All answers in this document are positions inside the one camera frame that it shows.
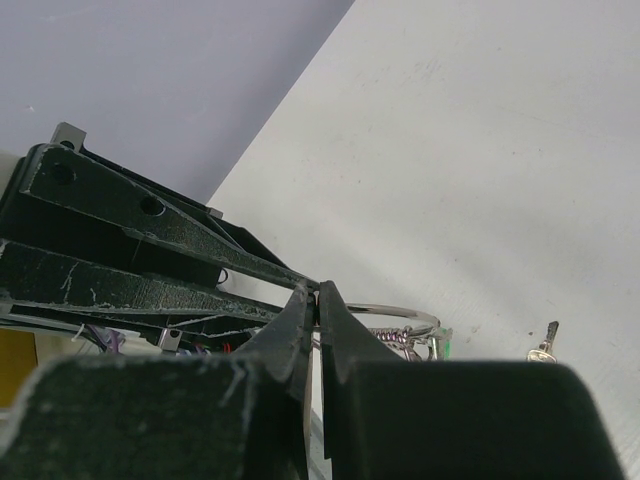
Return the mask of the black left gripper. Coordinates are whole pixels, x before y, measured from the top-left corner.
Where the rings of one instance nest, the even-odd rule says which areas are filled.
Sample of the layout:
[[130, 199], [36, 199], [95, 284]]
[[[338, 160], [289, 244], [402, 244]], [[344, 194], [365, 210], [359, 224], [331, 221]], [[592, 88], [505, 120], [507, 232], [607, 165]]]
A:
[[1, 196], [1, 324], [116, 331], [168, 349], [230, 350], [281, 308], [225, 289], [232, 274], [316, 290], [206, 206], [88, 151], [60, 124], [19, 158]]

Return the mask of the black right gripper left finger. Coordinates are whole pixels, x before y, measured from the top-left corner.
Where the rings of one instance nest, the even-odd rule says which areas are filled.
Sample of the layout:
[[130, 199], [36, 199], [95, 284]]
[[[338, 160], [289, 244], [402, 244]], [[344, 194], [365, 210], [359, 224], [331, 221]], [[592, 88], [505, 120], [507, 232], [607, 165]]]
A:
[[1, 436], [5, 479], [304, 479], [314, 297], [231, 354], [73, 356], [38, 368]]

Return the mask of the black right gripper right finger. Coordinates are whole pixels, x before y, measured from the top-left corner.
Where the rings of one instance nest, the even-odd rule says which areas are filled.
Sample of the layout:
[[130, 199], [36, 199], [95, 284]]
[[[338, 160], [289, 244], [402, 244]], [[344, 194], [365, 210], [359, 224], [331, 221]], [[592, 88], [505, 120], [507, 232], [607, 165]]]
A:
[[318, 296], [324, 453], [337, 479], [620, 479], [595, 403], [563, 365], [409, 362]]

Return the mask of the metal keyring with clips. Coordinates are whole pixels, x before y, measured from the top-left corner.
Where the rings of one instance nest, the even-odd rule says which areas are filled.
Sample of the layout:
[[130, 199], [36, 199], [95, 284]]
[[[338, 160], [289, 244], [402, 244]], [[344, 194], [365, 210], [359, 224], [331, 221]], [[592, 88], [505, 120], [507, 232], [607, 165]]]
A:
[[332, 347], [334, 353], [349, 352], [360, 358], [385, 357], [382, 351], [386, 348], [409, 362], [443, 360], [440, 340], [441, 329], [445, 327], [437, 317], [418, 310], [381, 304], [346, 303], [345, 307], [352, 315], [387, 316], [413, 321], [413, 324], [366, 327], [351, 322], [342, 330], [337, 324], [332, 324], [335, 331], [318, 325], [315, 331], [321, 334], [321, 338], [312, 339], [314, 348], [325, 352]]

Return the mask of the key with blue tag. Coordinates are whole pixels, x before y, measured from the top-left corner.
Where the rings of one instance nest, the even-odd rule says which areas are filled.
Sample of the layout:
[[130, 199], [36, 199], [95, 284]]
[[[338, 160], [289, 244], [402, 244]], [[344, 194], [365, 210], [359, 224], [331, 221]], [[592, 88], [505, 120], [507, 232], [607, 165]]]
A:
[[553, 345], [558, 332], [559, 322], [552, 321], [547, 326], [547, 332], [540, 344], [531, 349], [526, 356], [528, 362], [556, 364], [557, 359], [553, 354]]

